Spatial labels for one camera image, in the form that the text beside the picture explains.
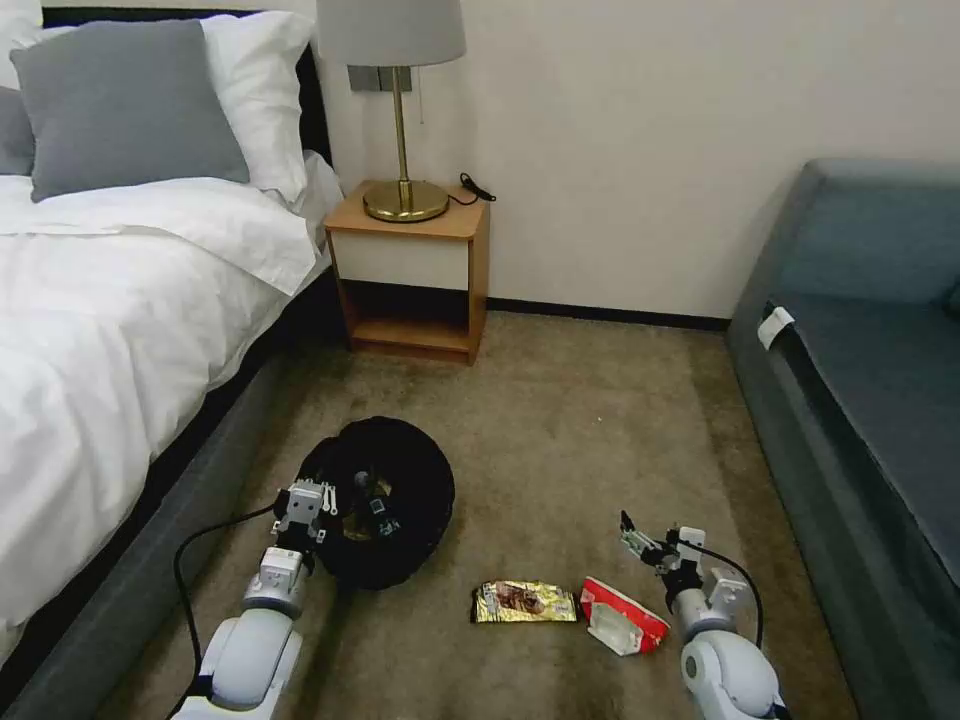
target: nightstand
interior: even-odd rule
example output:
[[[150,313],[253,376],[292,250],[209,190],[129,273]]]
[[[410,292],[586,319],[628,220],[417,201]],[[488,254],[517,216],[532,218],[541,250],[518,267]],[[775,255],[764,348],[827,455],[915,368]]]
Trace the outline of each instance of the nightstand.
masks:
[[[351,349],[472,365],[487,315],[490,208],[451,200],[432,220],[387,223],[363,211],[367,185],[325,221]]]

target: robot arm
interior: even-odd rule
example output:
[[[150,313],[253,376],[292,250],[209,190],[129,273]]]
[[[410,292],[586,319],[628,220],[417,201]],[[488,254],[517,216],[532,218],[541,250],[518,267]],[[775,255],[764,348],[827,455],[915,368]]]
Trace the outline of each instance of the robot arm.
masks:
[[[703,578],[705,533],[680,527],[669,530],[665,540],[654,540],[626,513],[620,515],[620,533],[667,589],[667,607],[686,640],[680,670],[704,720],[788,718],[770,661],[758,645],[736,633],[734,615],[750,585],[719,568]],[[761,637],[758,632],[758,644]]]
[[[247,585],[243,614],[217,628],[195,683],[204,690],[184,700],[175,720],[273,717],[300,653],[303,640],[293,623],[303,610],[313,549],[326,534],[323,516],[337,513],[336,491],[298,480],[281,491],[276,507],[282,508],[273,524],[277,542]]]

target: wall switch plate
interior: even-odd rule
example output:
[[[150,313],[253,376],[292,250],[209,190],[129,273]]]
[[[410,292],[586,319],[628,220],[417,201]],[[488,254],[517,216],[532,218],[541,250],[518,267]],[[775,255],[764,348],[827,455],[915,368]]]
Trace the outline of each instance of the wall switch plate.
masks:
[[[391,68],[378,68],[367,65],[349,65],[350,89],[353,92],[393,92],[393,72]],[[411,92],[413,81],[410,68],[400,68],[400,91]]]

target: table lamp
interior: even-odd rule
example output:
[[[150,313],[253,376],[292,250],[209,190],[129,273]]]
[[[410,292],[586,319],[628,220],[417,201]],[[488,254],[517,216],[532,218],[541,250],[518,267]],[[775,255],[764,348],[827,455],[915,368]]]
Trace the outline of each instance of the table lamp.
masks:
[[[400,68],[436,65],[466,52],[460,0],[319,0],[318,10],[324,59],[393,69],[400,178],[373,184],[364,193],[364,210],[387,222],[442,215],[449,204],[447,191],[407,175]]]

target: brass lamp base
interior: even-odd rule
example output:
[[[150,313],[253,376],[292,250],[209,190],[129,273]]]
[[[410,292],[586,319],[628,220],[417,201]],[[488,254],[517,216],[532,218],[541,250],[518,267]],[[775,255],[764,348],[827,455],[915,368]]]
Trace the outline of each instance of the brass lamp base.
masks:
[[[419,180],[378,182],[363,194],[367,215],[385,222],[422,222],[443,215],[449,205],[446,190]]]

